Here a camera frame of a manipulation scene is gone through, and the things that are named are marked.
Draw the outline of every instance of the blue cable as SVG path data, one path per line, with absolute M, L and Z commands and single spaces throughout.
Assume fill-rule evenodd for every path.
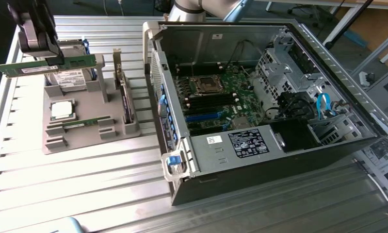
M 320 93 L 318 96 L 318 100 L 316 100 L 316 109 L 318 109 L 318 118 L 319 120 L 322 119 L 322 101 L 323 101 L 323 96 L 326 99 L 326 110 L 330 110 L 332 115 L 336 115 L 336 113 L 334 112 L 334 110 L 331 109 L 331 99 L 330 99 L 330 95 L 327 93 Z

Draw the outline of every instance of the floor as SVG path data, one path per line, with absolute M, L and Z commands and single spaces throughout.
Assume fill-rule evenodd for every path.
M 127 16 L 162 16 L 163 13 L 154 10 L 152 0 L 123 1 L 124 13 Z M 104 5 L 102 0 L 72 0 L 72 1 L 48 1 L 50 9 L 54 15 L 83 15 L 83 16 L 102 16 L 106 15 Z M 318 28 L 312 27 L 312 23 L 316 21 L 310 18 L 310 9 L 294 10 L 290 15 L 287 9 L 294 4 L 274 3 L 272 11 L 266 11 L 266 2 L 255 1 L 251 9 L 248 10 L 246 17 L 254 18 L 295 18 L 300 23 L 308 25 L 315 34 L 319 34 L 320 28 L 326 27 L 319 34 L 319 39 L 327 37 L 328 33 L 334 29 L 338 21 L 330 20 L 331 15 L 327 12 L 322 13 L 322 22 Z M 110 16 L 120 16 L 122 11 L 118 5 L 118 1 L 107 0 L 107 12 Z M 8 49 L 14 37 L 15 23 L 8 14 L 7 5 L 0 0 L 0 64 L 6 63 Z M 362 48 L 344 36 L 338 41 L 332 48 L 332 53 L 338 60 L 344 65 L 346 69 L 351 71 L 364 58 L 371 54 L 367 48 Z M 388 71 L 388 67 L 383 65 L 378 60 L 374 61 L 366 68 L 366 72 L 374 72 L 375 77 L 380 77 Z

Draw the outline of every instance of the metal table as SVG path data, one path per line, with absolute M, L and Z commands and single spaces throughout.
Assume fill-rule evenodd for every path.
M 0 232 L 46 233 L 67 216 L 87 232 L 388 232 L 388 205 L 350 158 L 322 170 L 171 206 L 147 83 L 142 24 L 159 17 L 56 17 L 60 39 L 120 48 L 143 135 L 43 155 L 40 77 L 0 85 Z M 14 39 L 8 62 L 24 57 Z

